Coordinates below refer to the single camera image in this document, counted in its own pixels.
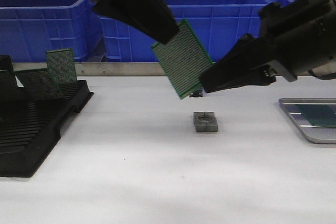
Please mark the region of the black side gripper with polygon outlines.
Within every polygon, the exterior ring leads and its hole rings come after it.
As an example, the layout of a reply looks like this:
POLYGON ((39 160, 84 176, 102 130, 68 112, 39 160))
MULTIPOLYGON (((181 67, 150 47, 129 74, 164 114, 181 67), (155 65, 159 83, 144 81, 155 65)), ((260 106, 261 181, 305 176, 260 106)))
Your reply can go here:
POLYGON ((167 44, 179 32, 177 22, 164 0, 90 1, 98 15, 126 23, 160 43, 167 44))

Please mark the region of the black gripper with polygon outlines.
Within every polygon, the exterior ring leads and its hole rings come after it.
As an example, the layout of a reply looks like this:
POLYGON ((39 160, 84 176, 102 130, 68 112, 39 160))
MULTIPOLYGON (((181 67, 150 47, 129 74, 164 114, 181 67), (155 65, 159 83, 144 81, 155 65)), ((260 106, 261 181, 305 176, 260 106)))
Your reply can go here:
MULTIPOLYGON (((335 0, 296 0, 284 7, 273 2, 259 11, 259 17, 259 36, 274 48, 270 65, 287 81, 335 59, 335 0)), ((221 60, 200 75, 203 89, 212 93, 276 82, 268 65, 253 69, 248 64, 257 51, 257 40, 251 34, 241 36, 221 60)))

